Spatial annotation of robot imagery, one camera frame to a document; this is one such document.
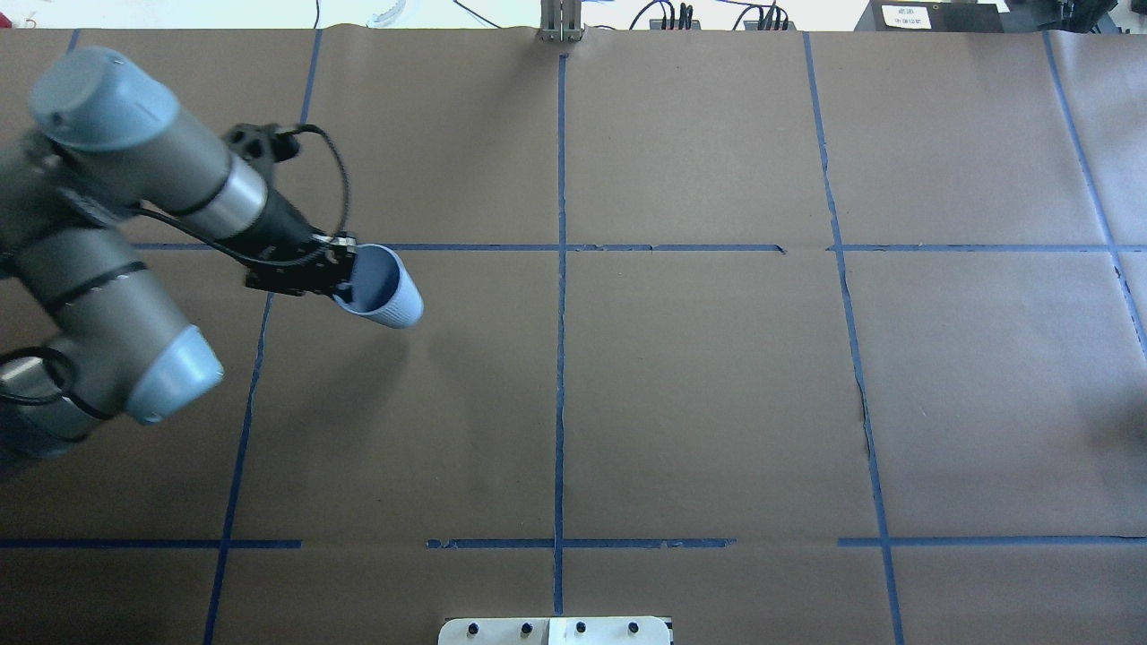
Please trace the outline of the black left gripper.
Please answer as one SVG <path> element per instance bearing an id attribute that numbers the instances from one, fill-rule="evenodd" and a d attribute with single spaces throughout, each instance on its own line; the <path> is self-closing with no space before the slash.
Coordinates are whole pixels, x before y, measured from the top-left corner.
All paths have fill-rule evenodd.
<path id="1" fill-rule="evenodd" d="M 274 169 L 301 153 L 298 135 L 304 133 L 323 139 L 340 170 L 340 220 L 331 231 L 313 226 L 274 184 Z M 296 124 L 290 129 L 278 124 L 237 124 L 223 139 L 239 160 L 253 169 L 267 189 L 253 224 L 223 241 L 232 252 L 240 254 L 247 269 L 245 286 L 291 297 L 315 293 L 344 305 L 356 301 L 349 277 L 358 251 L 356 234 L 349 232 L 349 172 L 331 135 L 315 124 Z"/>

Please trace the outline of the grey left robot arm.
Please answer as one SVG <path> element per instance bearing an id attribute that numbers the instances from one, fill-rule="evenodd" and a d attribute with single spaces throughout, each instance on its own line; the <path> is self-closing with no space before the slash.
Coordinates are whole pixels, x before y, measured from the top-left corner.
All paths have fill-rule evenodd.
<path id="1" fill-rule="evenodd" d="M 3 474 L 67 454 L 99 425 L 167 419 L 224 367 L 120 225 L 146 217 L 245 266 L 253 289 L 348 295 L 348 212 L 312 226 L 274 186 L 312 124 L 216 135 L 126 55 L 75 49 L 36 81 L 33 129 L 3 147 L 3 278 L 57 335 L 3 353 Z"/>

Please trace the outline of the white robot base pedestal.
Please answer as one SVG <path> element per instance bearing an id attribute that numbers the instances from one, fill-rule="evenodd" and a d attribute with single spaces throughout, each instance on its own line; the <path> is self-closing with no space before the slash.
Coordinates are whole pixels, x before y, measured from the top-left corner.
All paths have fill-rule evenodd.
<path id="1" fill-rule="evenodd" d="M 450 619 L 438 644 L 673 644 L 670 619 L 651 615 Z"/>

